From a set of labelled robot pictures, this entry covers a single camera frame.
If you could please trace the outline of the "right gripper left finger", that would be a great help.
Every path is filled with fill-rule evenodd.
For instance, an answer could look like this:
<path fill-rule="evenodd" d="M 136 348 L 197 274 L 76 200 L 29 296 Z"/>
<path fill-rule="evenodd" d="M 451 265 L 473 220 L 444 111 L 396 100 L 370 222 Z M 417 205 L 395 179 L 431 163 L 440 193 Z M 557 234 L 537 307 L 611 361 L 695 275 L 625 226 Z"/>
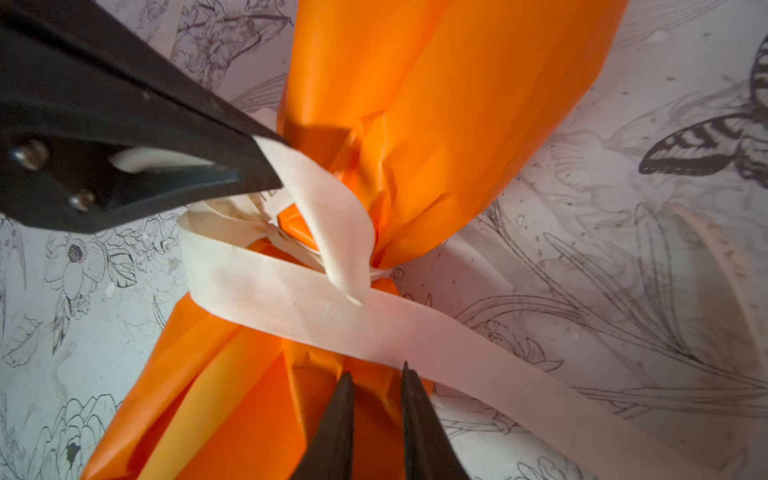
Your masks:
<path fill-rule="evenodd" d="M 354 383 L 349 372 L 339 379 L 310 445 L 291 480 L 348 480 L 354 451 Z"/>

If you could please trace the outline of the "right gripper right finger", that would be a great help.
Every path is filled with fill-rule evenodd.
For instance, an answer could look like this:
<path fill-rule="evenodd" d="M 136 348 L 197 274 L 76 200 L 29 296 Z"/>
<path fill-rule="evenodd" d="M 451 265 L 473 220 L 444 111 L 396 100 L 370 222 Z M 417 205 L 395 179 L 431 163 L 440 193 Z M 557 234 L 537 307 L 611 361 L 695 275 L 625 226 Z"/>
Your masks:
<path fill-rule="evenodd" d="M 401 403 L 405 476 L 408 480 L 469 480 L 415 370 L 405 362 Z"/>

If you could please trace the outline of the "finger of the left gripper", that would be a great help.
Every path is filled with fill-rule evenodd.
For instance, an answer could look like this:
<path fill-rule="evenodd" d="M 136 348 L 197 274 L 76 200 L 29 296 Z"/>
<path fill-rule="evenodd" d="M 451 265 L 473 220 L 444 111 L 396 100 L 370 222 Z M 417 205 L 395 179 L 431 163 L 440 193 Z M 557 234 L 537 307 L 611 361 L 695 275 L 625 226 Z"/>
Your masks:
<path fill-rule="evenodd" d="M 281 181 L 274 133 L 92 1 L 1 5 L 1 211 L 96 233 Z"/>

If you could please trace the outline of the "white ribbon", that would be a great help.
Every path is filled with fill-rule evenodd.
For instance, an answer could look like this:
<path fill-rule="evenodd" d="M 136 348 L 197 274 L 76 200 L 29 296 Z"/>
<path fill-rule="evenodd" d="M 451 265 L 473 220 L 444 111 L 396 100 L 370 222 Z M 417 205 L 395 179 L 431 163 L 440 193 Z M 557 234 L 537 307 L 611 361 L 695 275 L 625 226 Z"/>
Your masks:
<path fill-rule="evenodd" d="M 425 225 L 328 187 L 330 271 L 272 220 L 297 184 L 166 216 L 187 294 L 86 476 L 285 479 L 349 373 L 355 475 L 400 479 L 409 366 L 471 477 L 765 478 L 767 193 L 639 174 L 665 124 L 556 134 Z"/>

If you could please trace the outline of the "orange wrapping paper sheet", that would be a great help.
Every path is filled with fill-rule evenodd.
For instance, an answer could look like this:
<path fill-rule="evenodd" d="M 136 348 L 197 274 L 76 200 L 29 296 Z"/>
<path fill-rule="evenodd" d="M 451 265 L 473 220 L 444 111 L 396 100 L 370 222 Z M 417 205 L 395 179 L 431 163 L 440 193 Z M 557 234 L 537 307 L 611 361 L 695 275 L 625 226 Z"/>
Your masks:
<path fill-rule="evenodd" d="M 287 479 L 340 377 L 356 479 L 405 475 L 401 367 L 464 350 L 372 280 L 486 208 L 589 89 L 622 1 L 303 1 L 278 116 L 291 196 L 181 219 L 175 306 L 87 479 Z"/>

